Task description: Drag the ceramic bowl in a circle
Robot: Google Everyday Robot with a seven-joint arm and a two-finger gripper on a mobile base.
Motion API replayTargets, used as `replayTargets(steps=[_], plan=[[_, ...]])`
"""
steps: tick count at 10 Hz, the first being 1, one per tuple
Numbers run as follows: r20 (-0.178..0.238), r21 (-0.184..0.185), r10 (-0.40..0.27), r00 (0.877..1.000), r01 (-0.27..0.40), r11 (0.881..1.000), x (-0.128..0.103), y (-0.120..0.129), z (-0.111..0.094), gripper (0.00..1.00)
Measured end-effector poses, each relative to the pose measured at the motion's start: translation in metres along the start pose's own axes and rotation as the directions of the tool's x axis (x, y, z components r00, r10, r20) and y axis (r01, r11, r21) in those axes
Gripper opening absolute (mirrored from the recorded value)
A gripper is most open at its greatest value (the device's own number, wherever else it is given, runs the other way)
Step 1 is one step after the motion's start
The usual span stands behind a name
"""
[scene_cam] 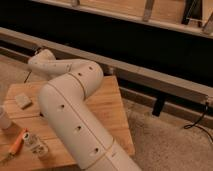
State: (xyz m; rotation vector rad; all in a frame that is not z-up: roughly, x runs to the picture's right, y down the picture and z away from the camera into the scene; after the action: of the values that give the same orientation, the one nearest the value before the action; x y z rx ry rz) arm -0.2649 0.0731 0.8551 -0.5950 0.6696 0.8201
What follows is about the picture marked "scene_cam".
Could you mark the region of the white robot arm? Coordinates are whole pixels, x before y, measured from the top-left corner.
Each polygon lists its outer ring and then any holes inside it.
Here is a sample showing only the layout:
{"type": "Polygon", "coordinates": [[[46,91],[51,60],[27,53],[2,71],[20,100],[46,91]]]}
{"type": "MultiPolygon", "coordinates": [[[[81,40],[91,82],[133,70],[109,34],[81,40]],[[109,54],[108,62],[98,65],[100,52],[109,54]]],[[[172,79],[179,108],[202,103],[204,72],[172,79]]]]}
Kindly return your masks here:
{"type": "Polygon", "coordinates": [[[44,49],[28,65],[51,77],[38,93],[40,111],[82,170],[141,171],[85,104],[103,81],[99,64],[44,49]]]}

